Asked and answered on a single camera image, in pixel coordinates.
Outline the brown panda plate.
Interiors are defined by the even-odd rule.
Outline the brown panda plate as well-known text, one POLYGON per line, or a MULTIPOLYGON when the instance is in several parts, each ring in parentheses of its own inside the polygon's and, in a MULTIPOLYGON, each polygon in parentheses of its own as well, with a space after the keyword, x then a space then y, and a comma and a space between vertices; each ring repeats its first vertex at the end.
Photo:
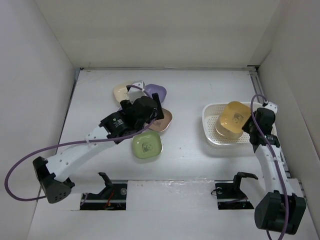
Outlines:
POLYGON ((164 118, 156 120, 149 127, 150 130, 155 131, 155 132, 163 132, 168 128, 168 126, 170 125, 170 123, 173 119, 173 115, 169 110, 167 110, 165 108, 162 109, 162 112, 163 112, 164 118))

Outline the small purple panda plate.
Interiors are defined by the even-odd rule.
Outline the small purple panda plate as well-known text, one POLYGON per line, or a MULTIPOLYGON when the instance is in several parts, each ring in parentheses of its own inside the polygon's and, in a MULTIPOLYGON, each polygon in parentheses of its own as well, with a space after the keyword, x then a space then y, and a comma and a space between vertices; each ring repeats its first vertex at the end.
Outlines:
POLYGON ((157 84, 147 84, 145 86, 145 92, 148 93, 150 96, 152 94, 158 94, 159 101, 162 104, 167 96, 167 90, 165 87, 157 84))

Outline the beige panda plate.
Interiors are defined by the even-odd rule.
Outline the beige panda plate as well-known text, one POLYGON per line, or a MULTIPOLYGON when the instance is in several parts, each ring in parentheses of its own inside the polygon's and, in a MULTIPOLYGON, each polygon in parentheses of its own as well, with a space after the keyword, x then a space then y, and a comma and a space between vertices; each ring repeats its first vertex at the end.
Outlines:
POLYGON ((241 138, 244 133, 242 130, 239 133, 234 133, 234 132, 226 129, 225 127, 223 127, 221 125, 221 123, 219 123, 219 122, 217 122, 215 124, 215 129, 216 129, 217 133, 220 134, 221 136, 224 136, 226 138, 233 139, 233 140, 241 138))

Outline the green panda plate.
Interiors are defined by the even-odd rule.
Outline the green panda plate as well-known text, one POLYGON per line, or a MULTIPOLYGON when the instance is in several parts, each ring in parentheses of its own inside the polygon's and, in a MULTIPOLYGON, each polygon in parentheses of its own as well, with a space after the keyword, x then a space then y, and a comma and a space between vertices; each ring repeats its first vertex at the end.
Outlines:
POLYGON ((163 150, 160 135, 155 131, 146 131, 132 139, 133 154, 139 159, 148 159, 158 156, 163 150))

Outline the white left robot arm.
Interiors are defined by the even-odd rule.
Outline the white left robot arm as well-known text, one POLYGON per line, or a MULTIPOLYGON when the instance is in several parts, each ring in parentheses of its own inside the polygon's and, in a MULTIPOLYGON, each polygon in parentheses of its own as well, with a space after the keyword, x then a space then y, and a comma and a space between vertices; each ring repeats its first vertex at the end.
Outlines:
POLYGON ((121 110, 100 121, 80 143, 72 143, 61 153, 33 162, 36 177, 50 204, 68 197, 75 186, 70 180, 79 167, 100 152, 131 139, 146 130, 155 120, 164 118, 159 95, 144 95, 133 102, 123 100, 121 110))

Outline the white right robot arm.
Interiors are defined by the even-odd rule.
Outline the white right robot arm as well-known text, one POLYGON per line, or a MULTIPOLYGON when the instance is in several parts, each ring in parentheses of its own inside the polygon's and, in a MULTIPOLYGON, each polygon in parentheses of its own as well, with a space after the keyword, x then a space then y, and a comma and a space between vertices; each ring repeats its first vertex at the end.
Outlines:
POLYGON ((249 142, 260 163, 265 188, 258 190, 258 177, 253 173, 240 172, 240 180, 231 184, 231 191, 235 196, 243 197, 253 190, 249 201, 254 207, 256 227, 268 233, 278 232, 283 238, 285 234, 297 233, 307 204, 303 197, 297 196, 286 176, 280 142, 272 134, 275 120, 275 108, 259 107, 242 127, 249 134, 249 142))

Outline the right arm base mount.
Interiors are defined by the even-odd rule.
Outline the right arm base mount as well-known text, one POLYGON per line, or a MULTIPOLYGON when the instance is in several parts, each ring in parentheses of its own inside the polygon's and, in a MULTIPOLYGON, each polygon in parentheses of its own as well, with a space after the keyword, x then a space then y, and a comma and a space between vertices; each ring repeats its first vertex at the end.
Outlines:
POLYGON ((211 195, 217 199, 219 210, 253 210, 254 206, 248 196, 241 190, 243 179, 258 180, 253 173, 238 172, 232 180, 215 180, 211 195))

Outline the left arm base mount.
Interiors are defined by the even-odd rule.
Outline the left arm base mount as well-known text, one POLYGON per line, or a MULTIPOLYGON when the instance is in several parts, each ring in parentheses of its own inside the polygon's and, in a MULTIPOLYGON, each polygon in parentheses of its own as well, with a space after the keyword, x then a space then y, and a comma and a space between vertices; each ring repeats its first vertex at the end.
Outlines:
POLYGON ((79 209, 81 211, 125 211, 127 207, 127 180, 111 180, 105 172, 98 173, 104 181, 99 193, 83 193, 79 209))

